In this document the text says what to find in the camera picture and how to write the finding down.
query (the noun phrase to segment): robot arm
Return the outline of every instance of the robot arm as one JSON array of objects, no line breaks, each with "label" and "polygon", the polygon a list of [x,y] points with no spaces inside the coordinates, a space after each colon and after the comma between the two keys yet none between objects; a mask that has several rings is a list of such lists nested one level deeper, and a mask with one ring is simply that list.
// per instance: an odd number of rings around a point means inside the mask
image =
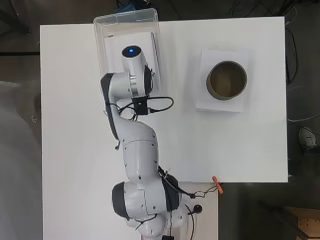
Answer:
[{"label": "robot arm", "polygon": [[[129,179],[114,187],[113,207],[118,215],[127,220],[138,224],[145,221],[138,230],[142,236],[154,238],[163,234],[167,212],[179,207],[181,196],[168,187],[158,173],[158,142],[154,130],[144,123],[124,119],[119,114],[119,100],[145,97],[152,90],[152,73],[141,49],[137,46],[125,48],[122,60],[124,72],[107,73],[101,79],[110,127],[122,145]],[[174,177],[168,177],[178,185]]]}]

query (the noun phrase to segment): white table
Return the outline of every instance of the white table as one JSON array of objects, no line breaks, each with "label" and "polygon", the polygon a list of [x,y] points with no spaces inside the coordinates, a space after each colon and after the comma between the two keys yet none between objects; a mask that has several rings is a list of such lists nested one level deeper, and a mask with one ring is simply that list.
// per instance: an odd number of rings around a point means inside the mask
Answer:
[{"label": "white table", "polygon": [[[143,121],[158,135],[161,165],[183,181],[209,182],[212,175],[221,181],[287,181],[283,19],[161,22],[160,31],[168,70],[163,79],[176,104]],[[204,48],[252,56],[253,91],[244,113],[194,111],[186,86],[198,77]],[[99,80],[93,25],[41,27],[45,240],[138,239],[111,205],[113,186],[126,176],[102,112]],[[157,121],[171,128],[161,129]],[[195,239],[217,239],[217,202],[216,194],[203,200],[207,211],[199,216]]]}]

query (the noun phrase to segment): round container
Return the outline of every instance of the round container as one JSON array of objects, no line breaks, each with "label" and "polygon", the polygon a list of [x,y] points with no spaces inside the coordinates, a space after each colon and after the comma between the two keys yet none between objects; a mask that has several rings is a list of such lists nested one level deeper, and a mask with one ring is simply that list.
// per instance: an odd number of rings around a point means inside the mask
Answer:
[{"label": "round container", "polygon": [[210,95],[219,100],[229,100],[238,96],[246,85],[246,71],[240,64],[232,61],[218,63],[207,78]]}]

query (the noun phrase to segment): metal cup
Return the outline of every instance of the metal cup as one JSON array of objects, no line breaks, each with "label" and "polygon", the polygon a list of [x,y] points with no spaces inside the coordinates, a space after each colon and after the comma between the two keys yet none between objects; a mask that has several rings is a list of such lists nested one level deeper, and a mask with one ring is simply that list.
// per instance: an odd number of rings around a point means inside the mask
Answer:
[{"label": "metal cup", "polygon": [[214,66],[206,84],[211,96],[229,100],[243,92],[247,85],[247,74],[240,64],[224,61]]}]

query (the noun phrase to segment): orange clip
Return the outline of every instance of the orange clip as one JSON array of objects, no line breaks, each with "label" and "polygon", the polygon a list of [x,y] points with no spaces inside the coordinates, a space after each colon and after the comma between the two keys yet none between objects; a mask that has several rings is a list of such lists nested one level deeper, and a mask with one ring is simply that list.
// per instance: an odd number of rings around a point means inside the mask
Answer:
[{"label": "orange clip", "polygon": [[216,184],[219,193],[222,194],[222,193],[223,193],[223,189],[222,189],[220,183],[218,182],[217,177],[216,177],[216,176],[213,176],[213,177],[212,177],[212,181],[214,181],[214,183]]}]

